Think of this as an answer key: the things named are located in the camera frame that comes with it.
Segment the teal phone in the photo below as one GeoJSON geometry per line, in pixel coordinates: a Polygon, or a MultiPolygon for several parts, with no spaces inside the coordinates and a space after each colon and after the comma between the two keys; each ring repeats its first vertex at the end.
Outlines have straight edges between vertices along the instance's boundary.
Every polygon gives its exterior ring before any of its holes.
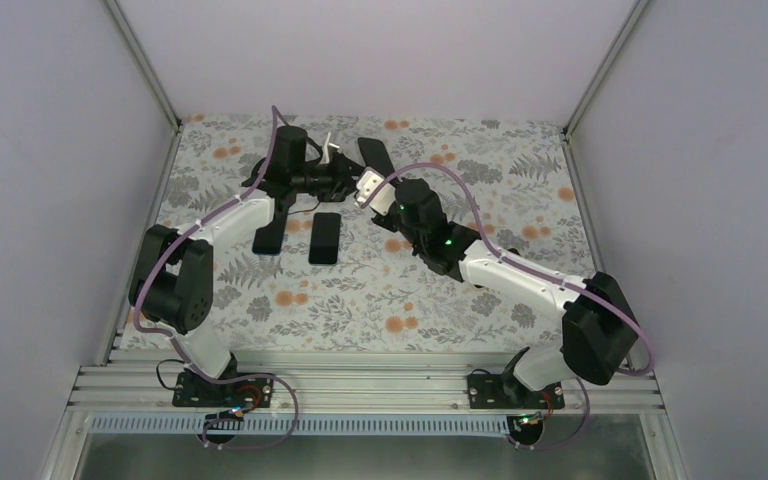
{"type": "Polygon", "coordinates": [[[324,212],[313,216],[308,261],[312,265],[334,265],[339,257],[342,217],[324,212]]]}

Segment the blue phone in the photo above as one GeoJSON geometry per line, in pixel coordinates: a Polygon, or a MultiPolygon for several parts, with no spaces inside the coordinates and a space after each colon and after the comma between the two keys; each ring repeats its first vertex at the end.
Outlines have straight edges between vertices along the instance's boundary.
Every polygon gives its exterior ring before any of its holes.
{"type": "Polygon", "coordinates": [[[262,256],[277,256],[281,253],[286,231],[287,215],[277,213],[266,226],[259,228],[252,243],[252,253],[262,256]]]}

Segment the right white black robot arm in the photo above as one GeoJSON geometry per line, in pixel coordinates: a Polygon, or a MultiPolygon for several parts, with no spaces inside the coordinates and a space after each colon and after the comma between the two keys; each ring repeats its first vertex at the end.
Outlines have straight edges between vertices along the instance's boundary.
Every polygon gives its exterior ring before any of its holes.
{"type": "Polygon", "coordinates": [[[540,390],[579,378],[608,384],[636,343],[635,320],[618,282],[604,272],[564,276],[504,251],[480,233],[447,218],[439,196],[421,179],[388,182],[367,170],[356,203],[374,223],[400,233],[432,272],[507,295],[557,320],[561,338],[525,347],[500,375],[504,399],[525,407],[540,390]]]}

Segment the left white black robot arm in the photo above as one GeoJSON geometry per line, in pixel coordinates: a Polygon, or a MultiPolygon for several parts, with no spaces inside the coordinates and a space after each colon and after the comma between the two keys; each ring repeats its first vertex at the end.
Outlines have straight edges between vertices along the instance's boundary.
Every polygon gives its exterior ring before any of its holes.
{"type": "Polygon", "coordinates": [[[239,382],[234,355],[207,323],[215,252],[276,227],[300,194],[344,201],[362,172],[330,141],[318,145],[301,127],[279,126],[241,192],[200,219],[178,227],[155,224],[144,233],[128,292],[133,325],[167,339],[200,377],[198,390],[212,404],[230,402],[239,382]]]}

